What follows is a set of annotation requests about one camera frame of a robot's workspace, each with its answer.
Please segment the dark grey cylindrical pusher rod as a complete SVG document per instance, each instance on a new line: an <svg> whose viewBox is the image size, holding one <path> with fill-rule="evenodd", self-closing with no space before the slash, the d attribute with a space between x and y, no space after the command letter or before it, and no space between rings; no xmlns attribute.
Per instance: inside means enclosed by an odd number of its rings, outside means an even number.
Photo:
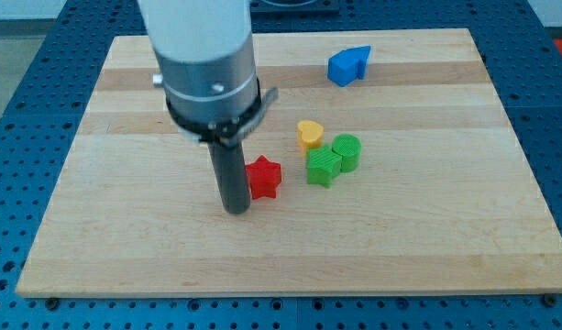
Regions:
<svg viewBox="0 0 562 330"><path fill-rule="evenodd" d="M213 143L208 148L224 209L232 215L245 213L250 207L250 192L242 145Z"/></svg>

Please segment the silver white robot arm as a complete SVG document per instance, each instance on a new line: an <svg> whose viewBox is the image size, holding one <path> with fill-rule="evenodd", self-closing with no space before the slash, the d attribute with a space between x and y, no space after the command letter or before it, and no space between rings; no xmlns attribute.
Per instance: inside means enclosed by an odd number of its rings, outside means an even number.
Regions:
<svg viewBox="0 0 562 330"><path fill-rule="evenodd" d="M250 206L242 141L266 112L256 73L249 3L139 0L179 131L207 144L225 210Z"/></svg>

